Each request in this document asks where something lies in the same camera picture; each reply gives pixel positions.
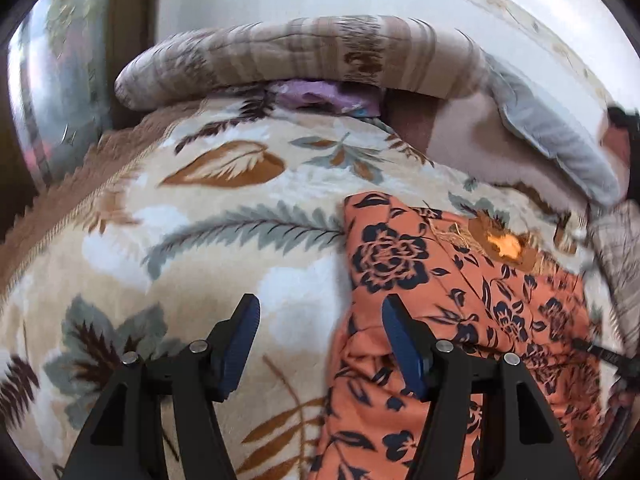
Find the orange black floral blouse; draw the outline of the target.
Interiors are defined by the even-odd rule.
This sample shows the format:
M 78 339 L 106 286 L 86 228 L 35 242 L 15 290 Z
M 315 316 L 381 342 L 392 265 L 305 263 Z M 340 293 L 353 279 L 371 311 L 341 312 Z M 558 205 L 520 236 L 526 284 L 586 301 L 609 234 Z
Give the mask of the orange black floral blouse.
M 528 273 L 491 252 L 480 222 L 413 208 L 381 192 L 344 203 L 352 306 L 330 357 L 315 479 L 401 479 L 427 405 L 398 370 L 383 327 L 384 299 L 399 296 L 435 336 L 472 356 L 520 356 L 567 438 L 582 478 L 599 471 L 600 370 L 574 350 L 591 323 L 582 279 L 561 268 Z

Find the floral leaf print blanket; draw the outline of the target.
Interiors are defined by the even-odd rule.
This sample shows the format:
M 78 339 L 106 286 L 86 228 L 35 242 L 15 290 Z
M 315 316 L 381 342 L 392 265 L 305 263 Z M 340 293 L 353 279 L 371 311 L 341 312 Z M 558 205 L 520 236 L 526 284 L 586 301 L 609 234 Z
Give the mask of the floral leaf print blanket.
M 172 356 L 255 295 L 262 319 L 217 414 L 243 479 L 314 479 L 334 338 L 352 306 L 347 197 L 381 192 L 477 219 L 528 273 L 586 278 L 592 253 L 514 188 L 435 164 L 383 124 L 210 99 L 113 133 L 1 249 L 1 421 L 43 479 L 62 476 L 122 356 Z

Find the striped floral pillow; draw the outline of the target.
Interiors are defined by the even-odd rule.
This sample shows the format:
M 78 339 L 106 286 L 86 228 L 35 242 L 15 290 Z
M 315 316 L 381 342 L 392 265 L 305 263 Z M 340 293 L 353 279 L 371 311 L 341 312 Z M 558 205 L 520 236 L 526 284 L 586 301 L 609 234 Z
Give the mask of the striped floral pillow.
M 633 200 L 592 218 L 588 238 L 613 301 L 614 330 L 627 356 L 639 352 L 639 205 Z

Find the grey pillow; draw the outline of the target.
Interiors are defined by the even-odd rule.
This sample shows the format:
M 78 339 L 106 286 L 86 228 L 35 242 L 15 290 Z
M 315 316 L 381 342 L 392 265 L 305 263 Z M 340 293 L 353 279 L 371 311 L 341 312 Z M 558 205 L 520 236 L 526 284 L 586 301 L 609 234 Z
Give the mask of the grey pillow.
M 602 207 L 620 200 L 614 168 L 593 136 L 539 84 L 501 58 L 489 55 L 488 89 L 503 125 L 561 168 Z

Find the pink quilted mattress cover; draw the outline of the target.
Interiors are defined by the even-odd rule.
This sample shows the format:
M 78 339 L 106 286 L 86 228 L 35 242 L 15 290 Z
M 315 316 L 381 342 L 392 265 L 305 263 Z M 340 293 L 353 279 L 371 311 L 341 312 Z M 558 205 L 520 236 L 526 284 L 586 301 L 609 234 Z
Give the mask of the pink quilted mattress cover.
M 587 196 L 565 171 L 503 125 L 489 93 L 446 101 L 388 90 L 382 121 L 433 162 L 489 184 L 524 186 L 556 212 L 587 210 Z

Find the black garment on headboard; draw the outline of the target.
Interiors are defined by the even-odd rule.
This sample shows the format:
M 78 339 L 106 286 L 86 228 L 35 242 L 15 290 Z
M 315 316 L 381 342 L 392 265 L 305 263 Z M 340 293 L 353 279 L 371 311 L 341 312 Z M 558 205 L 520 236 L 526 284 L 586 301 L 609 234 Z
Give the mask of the black garment on headboard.
M 608 107 L 608 122 L 610 128 L 605 141 L 629 168 L 626 197 L 639 203 L 639 112 L 629 113 L 612 105 Z

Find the purple cloth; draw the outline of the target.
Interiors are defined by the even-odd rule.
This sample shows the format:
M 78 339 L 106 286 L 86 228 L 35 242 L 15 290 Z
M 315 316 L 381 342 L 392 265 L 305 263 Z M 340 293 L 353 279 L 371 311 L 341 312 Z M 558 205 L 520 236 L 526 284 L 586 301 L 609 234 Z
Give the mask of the purple cloth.
M 375 118 L 381 115 L 385 91 L 356 82 L 289 79 L 267 84 L 273 101 L 289 110 L 320 110 L 337 116 Z

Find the ornate glass door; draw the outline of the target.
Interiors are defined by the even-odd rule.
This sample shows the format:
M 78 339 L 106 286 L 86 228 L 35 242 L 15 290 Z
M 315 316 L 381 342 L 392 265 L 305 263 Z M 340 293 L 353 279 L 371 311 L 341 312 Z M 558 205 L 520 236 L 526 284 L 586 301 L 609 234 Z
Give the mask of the ornate glass door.
M 43 190 L 113 125 L 108 0 L 37 0 L 9 41 L 9 96 L 27 169 Z

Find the striped bolster pillow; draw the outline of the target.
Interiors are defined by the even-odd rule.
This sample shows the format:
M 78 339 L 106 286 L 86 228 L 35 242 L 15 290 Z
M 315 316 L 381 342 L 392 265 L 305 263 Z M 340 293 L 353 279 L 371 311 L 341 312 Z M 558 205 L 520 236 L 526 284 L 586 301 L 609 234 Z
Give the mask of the striped bolster pillow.
M 460 30 L 418 18 L 343 15 L 182 32 L 129 62 L 114 90 L 130 110 L 287 79 L 356 82 L 450 100 L 473 94 L 488 74 L 485 52 Z

